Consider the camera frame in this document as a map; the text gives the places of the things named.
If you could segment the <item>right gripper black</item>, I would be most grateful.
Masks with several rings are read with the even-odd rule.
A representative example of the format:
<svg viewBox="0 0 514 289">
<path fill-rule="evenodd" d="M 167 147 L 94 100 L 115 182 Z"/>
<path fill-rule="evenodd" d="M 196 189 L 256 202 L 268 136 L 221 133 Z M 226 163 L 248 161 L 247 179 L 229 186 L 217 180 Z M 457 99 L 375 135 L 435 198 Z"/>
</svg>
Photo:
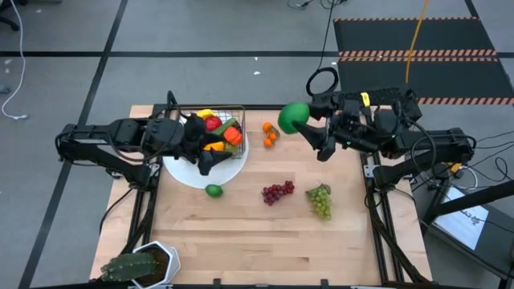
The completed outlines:
<svg viewBox="0 0 514 289">
<path fill-rule="evenodd" d="M 293 121 L 293 127 L 317 151 L 316 159 L 327 161 L 335 152 L 335 141 L 343 149 L 355 149 L 364 153 L 403 153 L 405 145 L 401 135 L 406 131 L 405 113 L 396 100 L 390 109 L 374 111 L 367 94 L 339 95 L 335 105 L 331 96 L 313 96 L 309 106 L 310 117 L 319 120 L 335 116 L 335 138 L 329 133 L 329 125 L 314 127 Z"/>
</svg>

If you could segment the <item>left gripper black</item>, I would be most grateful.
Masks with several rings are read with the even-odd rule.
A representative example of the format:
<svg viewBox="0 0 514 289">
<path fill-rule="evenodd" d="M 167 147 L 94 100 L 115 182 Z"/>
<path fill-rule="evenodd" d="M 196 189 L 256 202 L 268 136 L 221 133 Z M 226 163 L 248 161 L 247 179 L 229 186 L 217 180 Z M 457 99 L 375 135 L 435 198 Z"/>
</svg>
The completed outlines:
<svg viewBox="0 0 514 289">
<path fill-rule="evenodd" d="M 184 118 L 185 123 L 166 118 L 146 118 L 143 128 L 143 156 L 145 159 L 153 157 L 198 159 L 200 174 L 207 176 L 215 165 L 230 159 L 232 153 L 202 151 L 206 135 L 209 134 L 204 119 L 196 113 L 191 113 Z"/>
</svg>

